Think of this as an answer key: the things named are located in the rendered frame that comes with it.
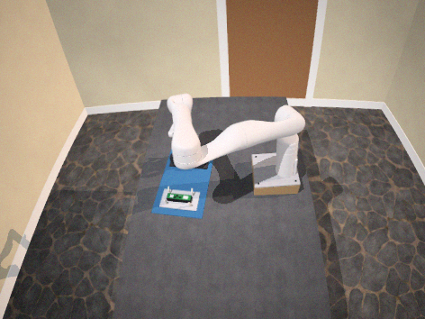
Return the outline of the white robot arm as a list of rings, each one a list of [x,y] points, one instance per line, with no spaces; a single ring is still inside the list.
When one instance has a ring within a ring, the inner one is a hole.
[[[167,108],[173,117],[168,132],[173,160],[179,169],[193,169],[237,150],[276,139],[276,174],[289,178],[296,174],[299,133],[304,118],[291,106],[281,106],[274,122],[244,121],[224,130],[216,139],[201,146],[191,118],[193,99],[188,94],[171,96]],[[190,110],[189,110],[189,108]]]

